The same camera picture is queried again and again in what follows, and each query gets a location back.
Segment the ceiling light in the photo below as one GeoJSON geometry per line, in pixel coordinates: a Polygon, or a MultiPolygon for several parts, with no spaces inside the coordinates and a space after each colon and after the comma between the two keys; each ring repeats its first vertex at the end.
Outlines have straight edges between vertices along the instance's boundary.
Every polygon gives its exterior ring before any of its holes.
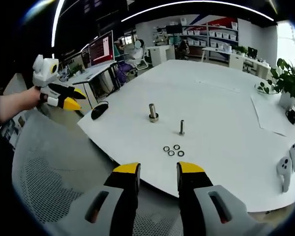
{"type": "Polygon", "coordinates": [[[195,2],[206,2],[206,3],[219,3],[219,4],[224,4],[224,5],[229,5],[229,6],[235,6],[235,7],[240,7],[242,9],[245,9],[245,10],[248,10],[248,11],[252,11],[254,13],[257,13],[263,17],[266,17],[268,20],[271,20],[271,21],[274,21],[274,19],[272,19],[271,17],[259,12],[259,11],[256,11],[254,9],[251,9],[249,7],[246,7],[246,6],[241,6],[241,5],[237,5],[237,4],[234,4],[234,3],[229,3],[229,2],[224,2],[224,1],[212,1],[212,0],[188,0],[188,1],[177,1],[177,2],[172,2],[172,3],[167,3],[167,4],[164,4],[164,5],[159,5],[159,6],[155,6],[155,7],[152,7],[152,8],[149,8],[149,9],[146,9],[144,11],[140,11],[132,16],[129,16],[127,18],[124,18],[121,22],[124,22],[126,20],[129,20],[130,18],[132,17],[135,17],[137,15],[140,15],[142,13],[145,13],[145,12],[148,12],[148,11],[152,11],[152,10],[155,10],[155,9],[158,9],[158,8],[161,8],[161,7],[164,7],[164,6],[171,6],[171,5],[176,5],[176,4],[182,4],[182,3],[195,3],[195,2]]]}
{"type": "Polygon", "coordinates": [[[86,48],[88,45],[89,45],[89,44],[85,45],[85,46],[80,50],[80,52],[83,51],[84,48],[86,48]]]}
{"type": "Polygon", "coordinates": [[[52,36],[51,36],[51,47],[52,48],[55,46],[57,24],[58,24],[58,19],[59,19],[61,9],[63,7],[63,3],[64,3],[64,0],[59,0],[58,6],[57,6],[57,9],[56,9],[56,13],[55,13],[54,24],[53,24],[53,33],[52,33],[52,36]]]}

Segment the computer mouse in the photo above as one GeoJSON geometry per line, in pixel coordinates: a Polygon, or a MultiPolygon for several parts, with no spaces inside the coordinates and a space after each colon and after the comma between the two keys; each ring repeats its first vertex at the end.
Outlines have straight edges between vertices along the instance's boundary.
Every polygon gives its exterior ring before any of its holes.
{"type": "Polygon", "coordinates": [[[99,118],[107,109],[108,109],[108,102],[103,101],[99,103],[96,107],[94,107],[92,113],[90,114],[90,117],[92,118],[92,120],[95,120],[99,118]]]}

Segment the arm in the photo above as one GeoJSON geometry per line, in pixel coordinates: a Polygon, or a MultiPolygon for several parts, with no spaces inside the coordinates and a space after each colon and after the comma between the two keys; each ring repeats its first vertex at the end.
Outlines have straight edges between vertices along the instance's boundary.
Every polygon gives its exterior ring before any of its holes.
{"type": "Polygon", "coordinates": [[[21,111],[37,106],[39,96],[40,91],[35,87],[21,93],[0,96],[0,123],[6,122],[21,111]]]}

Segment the white pot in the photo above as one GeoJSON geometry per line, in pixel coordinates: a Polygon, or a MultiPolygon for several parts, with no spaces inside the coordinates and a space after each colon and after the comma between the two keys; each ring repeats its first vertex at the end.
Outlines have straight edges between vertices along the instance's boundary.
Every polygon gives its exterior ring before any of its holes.
{"type": "Polygon", "coordinates": [[[291,94],[289,92],[283,91],[279,101],[279,106],[288,111],[290,108],[293,107],[293,105],[295,105],[295,98],[291,97],[291,94]]]}

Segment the human hand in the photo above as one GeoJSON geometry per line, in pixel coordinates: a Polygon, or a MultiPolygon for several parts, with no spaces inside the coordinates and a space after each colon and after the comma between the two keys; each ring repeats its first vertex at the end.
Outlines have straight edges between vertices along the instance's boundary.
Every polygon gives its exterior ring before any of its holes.
{"type": "Polygon", "coordinates": [[[30,89],[20,93],[21,109],[31,110],[38,105],[40,100],[40,91],[38,87],[33,86],[30,89]]]}

